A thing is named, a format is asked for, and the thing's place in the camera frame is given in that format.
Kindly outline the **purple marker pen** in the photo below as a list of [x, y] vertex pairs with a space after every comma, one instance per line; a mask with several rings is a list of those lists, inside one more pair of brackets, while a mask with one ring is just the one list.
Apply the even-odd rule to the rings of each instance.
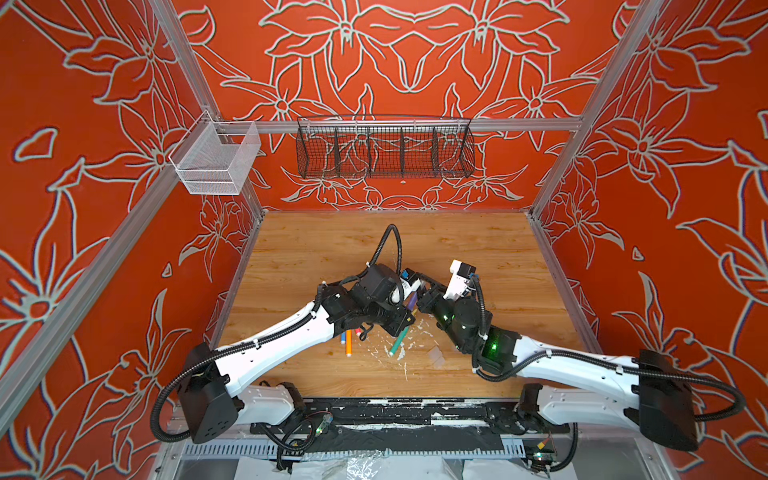
[[413, 312], [417, 308], [419, 294], [417, 291], [413, 292], [407, 299], [406, 307], [409, 311]]

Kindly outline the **green marker pen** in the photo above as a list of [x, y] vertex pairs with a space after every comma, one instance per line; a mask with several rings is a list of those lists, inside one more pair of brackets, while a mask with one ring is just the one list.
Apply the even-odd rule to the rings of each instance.
[[410, 330], [410, 327], [405, 327], [400, 332], [400, 334], [396, 337], [392, 347], [390, 348], [390, 350], [388, 352], [388, 355], [390, 357], [393, 357], [393, 356], [395, 356], [398, 353], [399, 349], [401, 348], [401, 346], [403, 344], [403, 341], [405, 340], [405, 338], [407, 337], [407, 335], [409, 333], [409, 330]]

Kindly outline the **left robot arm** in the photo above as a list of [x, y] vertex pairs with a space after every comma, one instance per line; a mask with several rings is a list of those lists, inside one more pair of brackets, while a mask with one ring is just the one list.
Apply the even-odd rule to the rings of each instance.
[[421, 285], [411, 269], [370, 265], [357, 276], [319, 284], [295, 314], [243, 341], [215, 350], [198, 345], [156, 398], [150, 431], [164, 443], [201, 444], [237, 423], [282, 423], [298, 407], [288, 387], [271, 387], [254, 401], [242, 393], [277, 365], [346, 331], [380, 326], [398, 336], [415, 320], [407, 300]]

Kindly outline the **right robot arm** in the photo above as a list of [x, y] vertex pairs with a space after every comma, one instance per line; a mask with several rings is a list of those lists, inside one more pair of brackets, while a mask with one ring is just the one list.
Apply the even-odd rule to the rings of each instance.
[[685, 374], [661, 354], [605, 356], [560, 348], [493, 325], [479, 278], [457, 271], [447, 285], [412, 270], [418, 309], [432, 316], [472, 372], [500, 383], [525, 378], [516, 412], [528, 428], [573, 423], [634, 430], [678, 451], [695, 451], [700, 423], [741, 413], [744, 395], [719, 380]]

